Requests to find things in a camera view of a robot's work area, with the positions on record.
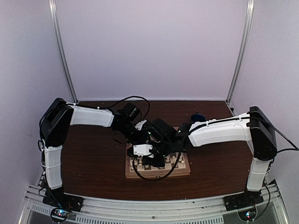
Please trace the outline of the right aluminium corner post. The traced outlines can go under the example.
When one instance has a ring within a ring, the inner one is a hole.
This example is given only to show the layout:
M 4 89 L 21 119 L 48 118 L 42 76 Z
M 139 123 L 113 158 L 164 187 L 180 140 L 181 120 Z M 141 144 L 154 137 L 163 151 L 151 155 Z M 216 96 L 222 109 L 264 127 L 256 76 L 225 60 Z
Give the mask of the right aluminium corner post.
M 228 105 L 231 104 L 233 94 L 237 85 L 237 81 L 242 69 L 242 64 L 243 60 L 245 57 L 246 53 L 246 47 L 249 41 L 249 36 L 252 28 L 252 22 L 253 22 L 253 17 L 254 17 L 254 6 L 255 6 L 255 1 L 254 0 L 248 0 L 247 1 L 247 9 L 246 9 L 246 14 L 245 14 L 245 19 L 244 19 L 244 26 L 243 26 L 243 31 L 242 31 L 242 38 L 241 38 L 241 43 L 239 47 L 239 53 L 237 56 L 236 64 L 235 64 L 235 69 L 233 73 L 233 78 L 231 81 L 231 85 L 228 91 L 228 95 L 226 98 L 226 103 Z

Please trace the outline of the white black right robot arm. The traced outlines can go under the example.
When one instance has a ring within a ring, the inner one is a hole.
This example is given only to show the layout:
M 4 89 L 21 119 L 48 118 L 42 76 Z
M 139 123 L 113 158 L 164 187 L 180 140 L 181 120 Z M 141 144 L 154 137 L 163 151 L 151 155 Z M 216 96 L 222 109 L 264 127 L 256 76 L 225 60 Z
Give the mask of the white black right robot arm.
M 257 199 L 257 192 L 262 188 L 270 161 L 278 153 L 274 126 L 257 106 L 238 116 L 185 123 L 178 129 L 160 119 L 148 126 L 140 122 L 136 128 L 145 138 L 133 146 L 133 154 L 149 157 L 153 161 L 161 161 L 168 154 L 188 147 L 229 141 L 252 142 L 253 159 L 247 190 L 239 197 L 244 206 L 251 205 Z

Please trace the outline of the aluminium corner post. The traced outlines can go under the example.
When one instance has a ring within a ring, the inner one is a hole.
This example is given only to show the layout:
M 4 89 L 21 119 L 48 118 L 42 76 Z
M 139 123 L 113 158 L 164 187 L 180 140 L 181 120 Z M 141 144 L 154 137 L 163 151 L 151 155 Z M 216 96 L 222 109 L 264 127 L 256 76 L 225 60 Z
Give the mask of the aluminium corner post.
M 58 52 L 59 52 L 59 58 L 60 58 L 60 62 L 62 65 L 64 77 L 66 79 L 66 83 L 67 83 L 69 92 L 71 94 L 72 102 L 78 103 L 78 97 L 75 93 L 75 88 L 74 88 L 74 85 L 73 85 L 73 82 L 71 79 L 71 75 L 69 72 L 69 67 L 68 67 L 68 63 L 67 63 L 67 59 L 66 59 L 66 55 L 65 55 L 61 30 L 60 30 L 60 26 L 59 26 L 59 18 L 58 18 L 58 13 L 57 13 L 57 3 L 55 0 L 49 0 L 49 8 L 50 8 L 50 15 L 52 18 L 53 28 L 54 28 Z
M 237 81 L 242 69 L 242 64 L 243 60 L 245 57 L 246 53 L 246 47 L 249 41 L 249 36 L 252 28 L 252 22 L 253 22 L 253 17 L 254 17 L 254 6 L 255 6 L 255 1 L 254 0 L 248 0 L 247 1 L 247 9 L 246 9 L 246 14 L 245 14 L 245 19 L 244 19 L 244 26 L 243 26 L 243 31 L 242 31 L 242 38 L 241 38 L 241 43 L 239 47 L 239 53 L 237 56 L 236 64 L 235 64 L 235 69 L 233 73 L 233 78 L 231 81 L 231 85 L 228 91 L 228 95 L 226 98 L 226 103 L 228 105 L 231 104 L 233 94 L 237 85 Z

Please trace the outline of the dark blue cup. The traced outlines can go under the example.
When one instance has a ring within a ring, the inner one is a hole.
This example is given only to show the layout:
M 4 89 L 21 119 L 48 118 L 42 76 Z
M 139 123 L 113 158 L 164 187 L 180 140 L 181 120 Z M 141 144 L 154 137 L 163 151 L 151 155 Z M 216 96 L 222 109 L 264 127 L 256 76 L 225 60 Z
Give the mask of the dark blue cup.
M 195 113 L 190 116 L 191 122 L 205 122 L 206 118 L 200 113 Z

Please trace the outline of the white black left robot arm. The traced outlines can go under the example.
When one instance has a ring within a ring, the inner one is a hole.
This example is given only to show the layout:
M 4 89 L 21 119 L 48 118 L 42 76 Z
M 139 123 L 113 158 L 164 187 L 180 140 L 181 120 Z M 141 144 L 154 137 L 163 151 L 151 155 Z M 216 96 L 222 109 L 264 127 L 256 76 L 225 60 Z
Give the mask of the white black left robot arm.
M 79 105 L 56 98 L 39 121 L 42 165 L 46 184 L 51 190 L 49 200 L 57 207 L 67 203 L 67 196 L 59 189 L 63 187 L 62 150 L 70 141 L 70 132 L 87 126 L 111 128 L 125 136 L 131 144 L 146 139 L 150 121 L 143 118 L 140 109 L 130 102 L 121 108 L 92 107 Z

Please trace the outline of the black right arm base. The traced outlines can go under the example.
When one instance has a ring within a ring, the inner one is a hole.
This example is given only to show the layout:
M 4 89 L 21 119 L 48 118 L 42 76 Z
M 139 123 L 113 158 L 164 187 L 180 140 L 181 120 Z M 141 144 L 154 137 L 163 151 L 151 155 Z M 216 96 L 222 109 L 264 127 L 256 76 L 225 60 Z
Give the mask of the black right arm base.
M 223 200 L 226 211 L 250 207 L 264 201 L 261 191 L 244 191 L 240 194 L 226 196 Z

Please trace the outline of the wooden chess board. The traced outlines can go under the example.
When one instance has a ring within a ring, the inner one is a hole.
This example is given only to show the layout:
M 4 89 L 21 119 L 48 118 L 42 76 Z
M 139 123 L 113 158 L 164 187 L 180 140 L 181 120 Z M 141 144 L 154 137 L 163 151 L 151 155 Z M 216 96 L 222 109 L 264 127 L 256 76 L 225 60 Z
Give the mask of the wooden chess board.
M 174 151 L 168 155 L 150 154 L 150 150 L 144 150 L 146 154 L 139 154 L 128 143 L 126 145 L 127 155 L 125 164 L 125 177 L 137 179 L 158 179 L 169 174 L 169 177 L 186 176 L 191 173 L 187 153 Z

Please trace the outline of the left aluminium corner post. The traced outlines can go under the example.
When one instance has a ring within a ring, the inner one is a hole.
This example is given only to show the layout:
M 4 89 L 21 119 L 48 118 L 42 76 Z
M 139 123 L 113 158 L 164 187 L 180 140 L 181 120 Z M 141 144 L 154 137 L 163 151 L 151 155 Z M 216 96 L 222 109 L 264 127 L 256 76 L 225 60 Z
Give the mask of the left aluminium corner post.
M 66 59 L 66 55 L 65 55 L 61 30 L 60 30 L 60 26 L 59 26 L 59 18 L 58 18 L 58 13 L 57 13 L 57 3 L 55 0 L 49 0 L 49 8 L 50 8 L 50 15 L 52 18 L 53 28 L 54 28 L 58 52 L 59 52 L 59 58 L 60 58 L 60 62 L 62 65 L 64 77 L 66 79 L 66 83 L 67 83 L 69 92 L 71 94 L 72 102 L 78 103 L 78 97 L 75 93 L 75 88 L 74 88 L 74 85 L 73 85 L 73 82 L 71 79 L 71 75 L 69 72 L 69 67 L 68 67 L 68 63 L 67 63 L 67 59 Z

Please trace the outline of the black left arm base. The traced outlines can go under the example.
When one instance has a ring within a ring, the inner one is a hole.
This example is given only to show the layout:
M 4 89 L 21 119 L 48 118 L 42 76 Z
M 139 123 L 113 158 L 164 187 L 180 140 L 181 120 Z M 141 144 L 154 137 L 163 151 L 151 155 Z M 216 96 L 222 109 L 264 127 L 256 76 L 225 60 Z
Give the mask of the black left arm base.
M 84 199 L 80 196 L 73 196 L 64 193 L 64 188 L 50 189 L 46 180 L 41 184 L 42 189 L 46 189 L 43 196 L 43 203 L 53 207 L 59 207 L 67 211 L 80 212 Z

